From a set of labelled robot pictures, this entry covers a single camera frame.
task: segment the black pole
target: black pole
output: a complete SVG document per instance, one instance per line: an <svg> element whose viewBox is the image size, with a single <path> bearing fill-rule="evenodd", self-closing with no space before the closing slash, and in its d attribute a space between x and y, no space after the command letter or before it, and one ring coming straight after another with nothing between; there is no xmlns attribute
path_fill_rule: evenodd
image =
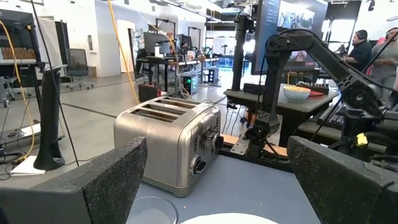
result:
<svg viewBox="0 0 398 224"><path fill-rule="evenodd" d="M248 31L249 19L247 16L240 16L236 24L236 46L234 53L234 65L233 65L233 80L232 89L233 91L239 91L241 89L241 78L243 69L244 50L243 45L246 41L246 32Z"/></svg>
<svg viewBox="0 0 398 224"><path fill-rule="evenodd" d="M36 32L35 32L35 30L33 30L33 28L34 28L34 25L28 25L26 27L26 29L29 31L30 39L32 41L33 51L35 52L36 66L38 66L38 68L40 69L40 72L43 72L45 64L42 62L42 58L40 56L40 51L39 51L39 44L37 43L37 39L36 39ZM29 70L33 73L33 84L35 87L36 100L37 100L37 104L39 106L39 112L40 112L42 96L40 94L39 81L37 80L36 69L34 67L29 67Z"/></svg>
<svg viewBox="0 0 398 224"><path fill-rule="evenodd" d="M61 67L43 72L42 104L40 110L40 149L34 162L34 167L40 170L54 170L64 165L65 160L58 146L58 120L60 104L58 103L60 89Z"/></svg>

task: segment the white wall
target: white wall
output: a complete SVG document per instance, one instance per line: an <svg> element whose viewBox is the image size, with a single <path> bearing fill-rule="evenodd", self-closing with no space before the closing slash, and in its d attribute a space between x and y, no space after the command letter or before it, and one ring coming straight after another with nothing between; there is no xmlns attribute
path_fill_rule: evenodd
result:
<svg viewBox="0 0 398 224"><path fill-rule="evenodd" d="M0 8L33 13L31 3L18 0L0 2ZM100 64L98 52L96 54L90 53L87 41L87 35L92 35L94 48L98 49L94 0L75 0L74 4L71 4L69 0L45 0L44 6L36 4L35 8L39 17L49 16L56 21L66 22L70 48L85 49L88 65L97 66ZM43 47L40 47L40 54L44 61L46 57Z"/></svg>
<svg viewBox="0 0 398 224"><path fill-rule="evenodd" d="M95 1L98 43L100 52L100 69L97 69L97 76L108 77L121 74L121 63L119 45L114 34L111 14L106 1ZM155 18L159 13L152 12L152 5L147 0L130 1L130 6L123 3L113 2L115 20L133 22L136 29L148 30L148 22L155 24Z"/></svg>
<svg viewBox="0 0 398 224"><path fill-rule="evenodd" d="M371 12L368 11L369 3L362 1L355 30L367 30L371 40L378 40L380 37L385 37L387 30L390 28L398 27L398 20L386 21L389 18L398 16L398 1L378 0L374 10Z"/></svg>
<svg viewBox="0 0 398 224"><path fill-rule="evenodd" d="M116 40L112 20L106 1L95 1L96 21L98 28L98 43L100 52L101 69L97 70L97 76L108 77L121 74L119 61L119 46ZM124 5L123 1L113 1L113 11L116 20L133 22L136 29L148 30L148 22L156 23L156 18L168 19L176 23L177 34L188 34L188 27L202 29L201 42L205 31L205 18L183 9L172 6L158 6L151 4L148 0L130 0L130 5ZM164 32L171 32L170 24L162 23L159 29ZM198 35L192 34L194 45L198 43Z"/></svg>

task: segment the monitor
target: monitor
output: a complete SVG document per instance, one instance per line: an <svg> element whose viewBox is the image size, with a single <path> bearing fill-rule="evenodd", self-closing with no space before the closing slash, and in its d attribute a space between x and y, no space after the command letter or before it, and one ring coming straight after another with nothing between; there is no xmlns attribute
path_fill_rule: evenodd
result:
<svg viewBox="0 0 398 224"><path fill-rule="evenodd" d="M256 7L254 16L256 18L256 31L254 33L256 46L251 65L252 75L265 75L267 73L267 61L265 60L262 71L261 64L266 52L266 42L277 31L279 5L280 0L259 0Z"/></svg>
<svg viewBox="0 0 398 224"><path fill-rule="evenodd" d="M33 49L27 25L33 25L33 15L26 12L0 9L0 20L6 26L14 47ZM6 32L0 26L0 47L10 47Z"/></svg>
<svg viewBox="0 0 398 224"><path fill-rule="evenodd" d="M256 47L252 58L252 75L260 75L267 39L288 29L308 29L321 36L328 3L322 0L271 0L259 1L256 24ZM285 71L307 71L315 68L315 61L305 51L293 52L286 63ZM267 62L261 75L267 72Z"/></svg>
<svg viewBox="0 0 398 224"><path fill-rule="evenodd" d="M144 32L144 45L147 54L155 53L156 44L159 44L160 47L159 53L161 54L170 53L170 42L165 35Z"/></svg>

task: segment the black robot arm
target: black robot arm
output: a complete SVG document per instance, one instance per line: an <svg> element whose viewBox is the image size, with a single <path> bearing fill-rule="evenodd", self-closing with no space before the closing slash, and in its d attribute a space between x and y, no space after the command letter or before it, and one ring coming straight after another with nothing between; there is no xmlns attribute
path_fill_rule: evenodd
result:
<svg viewBox="0 0 398 224"><path fill-rule="evenodd" d="M285 64L293 51L305 50L337 83L344 102L352 108L363 110L375 118L381 118L382 104L362 77L361 72L350 67L338 58L314 35L273 35L266 44L265 58L268 64L266 90L261 109L254 126L246 131L249 147L265 146L266 139L279 129L276 109L280 84Z"/></svg>

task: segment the person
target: person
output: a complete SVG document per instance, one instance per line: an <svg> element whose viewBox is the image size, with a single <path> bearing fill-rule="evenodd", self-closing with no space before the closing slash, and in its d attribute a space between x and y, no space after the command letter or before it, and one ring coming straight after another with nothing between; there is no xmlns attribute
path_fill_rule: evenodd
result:
<svg viewBox="0 0 398 224"><path fill-rule="evenodd" d="M398 32L398 27L394 27L387 31L387 39L383 44L376 45L372 49L372 55L375 57L377 53L385 46L388 40L391 40ZM398 66L398 37L395 37L391 43L383 50L380 56L374 61L371 73L371 79L382 86L389 88L395 87ZM381 100L385 103L390 97L391 91L387 88L381 88Z"/></svg>
<svg viewBox="0 0 398 224"><path fill-rule="evenodd" d="M372 46L368 42L368 32L359 30L355 32L353 38L354 49L343 60L362 72L368 63L372 60Z"/></svg>

